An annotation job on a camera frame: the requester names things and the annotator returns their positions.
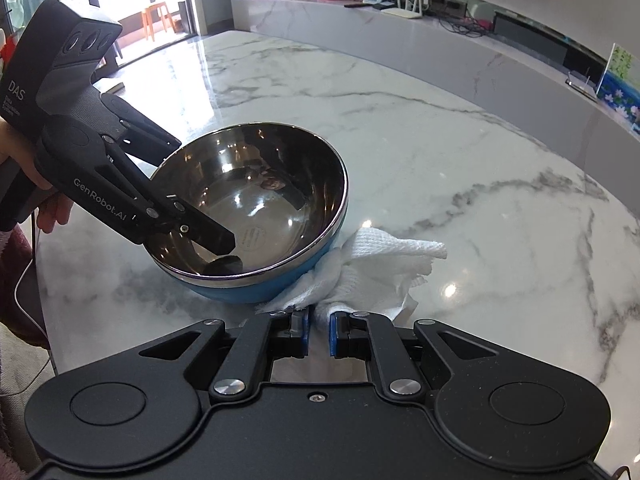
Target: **white router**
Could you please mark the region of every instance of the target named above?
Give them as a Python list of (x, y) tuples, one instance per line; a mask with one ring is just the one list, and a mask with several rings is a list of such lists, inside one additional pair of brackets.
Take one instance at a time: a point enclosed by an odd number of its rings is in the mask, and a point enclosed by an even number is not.
[(401, 18), (407, 18), (409, 20), (415, 20), (422, 17), (422, 0), (414, 0), (414, 7), (412, 10), (409, 10), (409, 0), (406, 0), (404, 9), (400, 6), (400, 0), (398, 0), (397, 7), (382, 9), (380, 12), (384, 12), (385, 14), (392, 14), (394, 16), (400, 16)]

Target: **orange stool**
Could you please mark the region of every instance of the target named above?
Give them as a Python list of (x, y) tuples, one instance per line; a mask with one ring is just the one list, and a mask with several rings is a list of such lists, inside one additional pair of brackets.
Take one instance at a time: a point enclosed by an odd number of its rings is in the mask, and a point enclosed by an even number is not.
[(169, 12), (169, 8), (166, 6), (166, 2), (154, 2), (145, 10), (140, 12), (140, 15), (142, 15), (142, 27), (145, 29), (146, 40), (149, 39), (149, 36), (151, 36), (151, 41), (156, 40), (156, 35), (154, 34), (154, 20), (151, 14), (152, 12), (156, 11), (160, 15), (160, 19), (162, 20), (162, 28), (164, 28), (164, 31), (166, 32), (167, 26), (169, 26), (175, 34), (175, 22), (173, 17), (171, 16), (171, 13)]

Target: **white wire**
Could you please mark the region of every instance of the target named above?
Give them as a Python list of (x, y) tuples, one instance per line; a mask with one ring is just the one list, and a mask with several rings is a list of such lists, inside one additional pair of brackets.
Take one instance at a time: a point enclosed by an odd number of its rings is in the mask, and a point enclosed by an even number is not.
[[(34, 213), (31, 213), (31, 254), (35, 254), (35, 239), (36, 239), (35, 232), (36, 232), (36, 229), (37, 229), (37, 227), (36, 227), (35, 222), (34, 222)], [(15, 300), (15, 304), (20, 309), (20, 312), (24, 316), (26, 316), (26, 318), (29, 321), (31, 321), (38, 328), (38, 330), (40, 330), (40, 332), (42, 332), (42, 335), (44, 336), (46, 341), (49, 342), (49, 338), (47, 337), (47, 333), (44, 331), (44, 329), (36, 322), (35, 319), (33, 319), (33, 317), (30, 316), (30, 314), (27, 311), (25, 311), (22, 308), (22, 305), (20, 304), (20, 301), (18, 301), (18, 288), (20, 287), (20, 284), (22, 283), (22, 279), (24, 278), (24, 276), (27, 273), (27, 271), (30, 269), (32, 263), (33, 263), (33, 257), (31, 258), (31, 260), (29, 261), (27, 266), (24, 268), (22, 274), (20, 275), (20, 279), (18, 279), (18, 283), (15, 284), (14, 300)], [(20, 395), (20, 394), (23, 394), (24, 392), (26, 392), (31, 387), (31, 385), (38, 379), (38, 377), (40, 377), (41, 373), (44, 371), (44, 369), (47, 367), (47, 365), (49, 364), (50, 361), (51, 361), (51, 355), (49, 355), (49, 358), (47, 359), (47, 361), (42, 365), (42, 368), (40, 369), (40, 371), (29, 382), (29, 384), (27, 384), (23, 389), (19, 390), (18, 392), (14, 392), (12, 394), (2, 394), (2, 395), (0, 395), (0, 399), (3, 398), (3, 397), (13, 397), (13, 396)]]

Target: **marble countertop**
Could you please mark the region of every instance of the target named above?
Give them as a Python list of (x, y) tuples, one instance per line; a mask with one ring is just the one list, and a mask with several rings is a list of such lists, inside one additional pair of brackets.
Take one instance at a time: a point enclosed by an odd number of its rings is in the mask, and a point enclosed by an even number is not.
[[(446, 244), (448, 259), (412, 292), (419, 305), (407, 325), (434, 317), (593, 381), (612, 407), (598, 462), (634, 466), (640, 223), (583, 171), (423, 81), (257, 34), (181, 43), (122, 79), (122, 96), (185, 142), (247, 121), (327, 139), (350, 175), (342, 238), (370, 222)], [(61, 372), (206, 317), (233, 326), (252, 313), (183, 288), (79, 207), (67, 227), (40, 238), (37, 257)], [(316, 379), (357, 373), (349, 364), (324, 371)]]
[(453, 34), (432, 18), (405, 20), (319, 0), (231, 3), (237, 30), (375, 62), (509, 121), (591, 175), (640, 218), (639, 137), (539, 59), (493, 38)]

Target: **bowl rim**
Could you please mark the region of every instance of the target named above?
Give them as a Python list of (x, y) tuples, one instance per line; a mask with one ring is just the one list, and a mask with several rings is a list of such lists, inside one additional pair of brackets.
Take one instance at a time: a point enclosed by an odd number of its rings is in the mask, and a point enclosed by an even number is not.
[(272, 270), (281, 269), (282, 267), (286, 266), (288, 263), (292, 262), (293, 260), (299, 258), (303, 254), (309, 252), (311, 249), (316, 247), (322, 240), (327, 238), (327, 235), (332, 234), (332, 231), (342, 222), (342, 220), (344, 219), (343, 213), (344, 213), (345, 208), (347, 207), (348, 197), (349, 197), (349, 176), (347, 174), (347, 168), (344, 165), (344, 161), (342, 160), (342, 157), (337, 152), (337, 150), (329, 142), (327, 142), (327, 140), (323, 139), (318, 134), (310, 132), (309, 130), (307, 130), (305, 128), (301, 128), (300, 126), (296, 126), (295, 124), (277, 123), (277, 122), (273, 122), (273, 121), (259, 121), (259, 122), (255, 121), (255, 122), (250, 122), (250, 123), (231, 124), (230, 126), (225, 126), (224, 128), (219, 128), (217, 130), (213, 130), (212, 132), (207, 132), (207, 133), (202, 134), (201, 136), (197, 137), (196, 139), (193, 139), (191, 142), (188, 142), (187, 144), (181, 146), (180, 148), (175, 150), (171, 155), (169, 155), (155, 169), (155, 171), (152, 173), (152, 175), (150, 177), (150, 180), (154, 179), (154, 177), (156, 176), (158, 171), (161, 170), (161, 168), (167, 163), (167, 161), (169, 161), (170, 158), (172, 158), (173, 156), (175, 156), (178, 153), (182, 152), (188, 146), (190, 146), (194, 142), (197, 142), (200, 139), (203, 139), (204, 137), (212, 136), (212, 135), (215, 135), (215, 134), (220, 134), (220, 133), (225, 132), (227, 130), (231, 130), (233, 128), (239, 128), (239, 127), (242, 127), (242, 126), (257, 126), (257, 125), (265, 125), (265, 124), (274, 125), (274, 126), (288, 126), (289, 128), (295, 128), (297, 130), (301, 130), (302, 132), (305, 132), (305, 133), (315, 137), (316, 139), (320, 140), (335, 155), (336, 159), (340, 163), (340, 168), (342, 169), (342, 180), (343, 180), (343, 183), (344, 183), (344, 190), (342, 192), (342, 197), (340, 199), (340, 205), (338, 206), (338, 209), (336, 210), (334, 218), (329, 222), (329, 225), (316, 238), (314, 238), (314, 240), (311, 243), (306, 245), (304, 248), (300, 249), (297, 253), (292, 254), (291, 256), (288, 256), (287, 258), (285, 258), (281, 262), (278, 262), (277, 264), (273, 264), (273, 265), (270, 265), (268, 267), (264, 267), (262, 269), (251, 270), (250, 272), (244, 272), (242, 274), (232, 274), (231, 276), (206, 276), (204, 274), (193, 274), (192, 272), (187, 272), (185, 270), (176, 269), (175, 267), (172, 267), (171, 265), (168, 265), (168, 264), (158, 260), (153, 255), (151, 250), (149, 249), (147, 241), (143, 242), (143, 246), (144, 246), (146, 252), (153, 258), (153, 260), (156, 262), (156, 264), (158, 264), (163, 269), (170, 270), (172, 273), (175, 273), (178, 276), (182, 276), (182, 277), (190, 278), (190, 279), (196, 279), (196, 280), (203, 280), (203, 281), (206, 281), (206, 282), (227, 282), (228, 283), (228, 282), (235, 281), (235, 280), (245, 280), (247, 278), (251, 278), (251, 277), (254, 277), (254, 276), (261, 276), (263, 274), (266, 274), (267, 272), (271, 272)]

